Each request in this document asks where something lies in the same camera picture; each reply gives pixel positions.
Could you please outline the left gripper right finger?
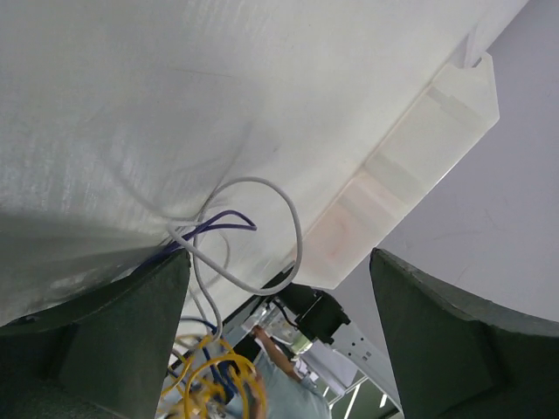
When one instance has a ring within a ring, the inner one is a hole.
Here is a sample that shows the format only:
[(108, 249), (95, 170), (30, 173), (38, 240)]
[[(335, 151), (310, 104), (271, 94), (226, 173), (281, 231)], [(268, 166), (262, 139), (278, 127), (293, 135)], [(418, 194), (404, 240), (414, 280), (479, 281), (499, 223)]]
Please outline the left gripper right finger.
[(374, 249), (369, 270), (407, 418), (556, 418), (558, 325)]

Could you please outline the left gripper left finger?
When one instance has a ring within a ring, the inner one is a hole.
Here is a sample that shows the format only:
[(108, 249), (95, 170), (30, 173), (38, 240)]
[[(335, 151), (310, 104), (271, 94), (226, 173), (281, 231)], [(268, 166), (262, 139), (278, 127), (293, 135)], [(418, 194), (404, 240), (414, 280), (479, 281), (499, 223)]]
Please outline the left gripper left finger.
[(1, 328), (3, 418), (153, 418), (190, 280), (175, 252)]

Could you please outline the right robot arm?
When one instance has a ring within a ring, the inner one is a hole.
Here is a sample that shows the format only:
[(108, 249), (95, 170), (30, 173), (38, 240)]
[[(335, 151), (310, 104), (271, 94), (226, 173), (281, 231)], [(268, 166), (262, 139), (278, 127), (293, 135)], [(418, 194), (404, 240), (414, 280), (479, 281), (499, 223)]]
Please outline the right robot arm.
[(351, 362), (398, 410), (403, 409), (389, 356), (368, 340), (333, 296), (306, 285), (289, 285), (276, 297), (295, 315), (300, 332)]

